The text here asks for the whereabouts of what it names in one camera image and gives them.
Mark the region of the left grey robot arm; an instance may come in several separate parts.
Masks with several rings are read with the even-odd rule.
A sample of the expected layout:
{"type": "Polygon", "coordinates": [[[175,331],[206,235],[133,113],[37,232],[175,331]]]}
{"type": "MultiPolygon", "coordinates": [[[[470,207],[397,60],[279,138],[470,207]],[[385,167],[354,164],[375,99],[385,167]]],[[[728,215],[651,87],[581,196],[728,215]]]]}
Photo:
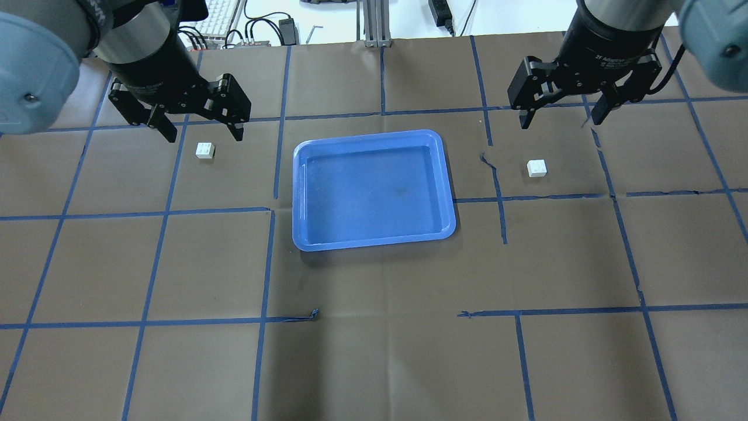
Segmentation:
{"type": "Polygon", "coordinates": [[[50,128],[93,53],[113,74],[108,98],[126,123],[175,142],[170,115],[196,114],[242,141],[250,99],[231,74],[201,77],[179,39],[179,24],[208,15],[204,1],[3,1],[2,133],[50,128]]]}

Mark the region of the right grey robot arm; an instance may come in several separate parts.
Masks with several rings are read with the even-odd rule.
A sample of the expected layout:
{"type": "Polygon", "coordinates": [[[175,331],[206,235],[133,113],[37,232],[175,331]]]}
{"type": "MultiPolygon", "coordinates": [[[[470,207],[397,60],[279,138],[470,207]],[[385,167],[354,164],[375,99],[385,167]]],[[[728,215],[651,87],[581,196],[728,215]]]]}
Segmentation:
{"type": "Polygon", "coordinates": [[[707,79],[746,92],[745,1],[579,1],[556,58],[526,56],[508,104],[526,130],[535,112],[576,95],[599,94],[591,120],[661,91],[690,53],[707,79]]]}

